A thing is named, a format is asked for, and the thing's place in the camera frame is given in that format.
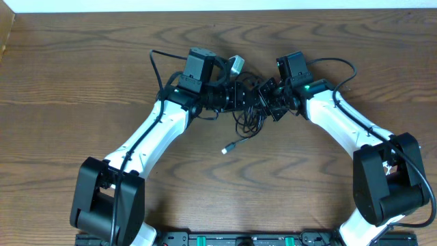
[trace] wooden tabletop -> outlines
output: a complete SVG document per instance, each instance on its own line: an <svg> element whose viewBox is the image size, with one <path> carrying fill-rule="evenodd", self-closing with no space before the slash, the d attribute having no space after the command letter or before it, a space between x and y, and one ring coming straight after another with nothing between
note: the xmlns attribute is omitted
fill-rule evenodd
<svg viewBox="0 0 437 246"><path fill-rule="evenodd" d="M437 10L19 14L0 67L0 244L72 245L76 176L149 115L158 91L148 52L201 46L278 77L277 57L341 57L358 76L342 91L363 115L414 135L437 189ZM184 63L156 56L167 79ZM311 67L334 84L350 74ZM152 226L291 232L340 226L354 210L352 160L302 117L267 120L229 154L230 115L194 120L146 183ZM404 221L418 223L429 206ZM435 245L437 223L415 230Z"/></svg>

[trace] white wall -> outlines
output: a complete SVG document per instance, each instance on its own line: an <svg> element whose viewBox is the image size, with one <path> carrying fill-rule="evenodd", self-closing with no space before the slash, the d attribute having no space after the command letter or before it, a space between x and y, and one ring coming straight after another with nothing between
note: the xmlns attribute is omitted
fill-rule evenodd
<svg viewBox="0 0 437 246"><path fill-rule="evenodd" d="M16 13L437 8L437 0L4 0Z"/></svg>

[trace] wood grain surface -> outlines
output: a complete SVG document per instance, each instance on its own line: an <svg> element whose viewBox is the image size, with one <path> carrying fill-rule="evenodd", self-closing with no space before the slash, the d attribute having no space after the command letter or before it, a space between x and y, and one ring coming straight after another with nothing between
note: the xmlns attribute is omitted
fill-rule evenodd
<svg viewBox="0 0 437 246"><path fill-rule="evenodd" d="M149 115L158 90L149 49L239 54L278 77L275 59L341 57L358 76L350 104L421 144L437 189L437 10L20 14L0 67L0 244L72 245L81 163L114 151ZM161 75L181 61L156 56ZM311 68L337 84L341 64ZM341 225L354 210L352 161L320 127L286 115L227 155L230 115L195 120L146 183L146 221L192 231L290 232ZM429 206L404 221L420 222ZM415 230L435 245L437 223Z"/></svg>

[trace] robotic arm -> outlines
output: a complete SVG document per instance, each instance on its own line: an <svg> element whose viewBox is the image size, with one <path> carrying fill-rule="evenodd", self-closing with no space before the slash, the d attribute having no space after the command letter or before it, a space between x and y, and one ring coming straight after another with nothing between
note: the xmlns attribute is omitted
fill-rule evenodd
<svg viewBox="0 0 437 246"><path fill-rule="evenodd" d="M167 146L184 132L203 108L216 112L257 108L263 118L271 115L274 121L280 120L291 109L296 111L296 115L321 126L339 142L354 161L353 191L357 209L331 238L332 245L369 245L384 234L391 223L429 202L429 193L423 188L424 181L393 153L385 141L369 134L346 113L402 149L404 154L414 159L417 169L424 175L416 139L408 133L394 136L376 126L337 92L336 99L343 109L340 110L333 100L334 86L324 79L313 80L301 52L277 59L280 83L271 78L252 89L237 79L231 81L240 74L243 63L238 56L226 60L211 51L192 48L184 72L178 74L178 85L172 86L171 81L167 83L150 116L132 137L103 161L89 157L82 164L70 224L110 241L114 202L118 199L115 244L152 245L157 233L143 222L144 182ZM210 80L213 66L222 70L217 81ZM161 100L164 100L163 114L157 119ZM153 124L151 131L140 141ZM122 163L132 146L135 149L122 170L120 196L114 199L101 193L100 188L115 187ZM397 171L386 175L384 166L397 166Z"/></svg>

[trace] black metal base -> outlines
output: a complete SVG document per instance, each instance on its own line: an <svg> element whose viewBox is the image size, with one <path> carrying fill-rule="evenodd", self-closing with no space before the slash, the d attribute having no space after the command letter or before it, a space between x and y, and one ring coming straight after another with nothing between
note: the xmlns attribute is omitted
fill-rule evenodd
<svg viewBox="0 0 437 246"><path fill-rule="evenodd" d="M77 234L75 246L108 246L88 234ZM332 232L307 230L300 234L189 234L161 232L153 246L342 246ZM417 246L415 234L387 234L375 246Z"/></svg>

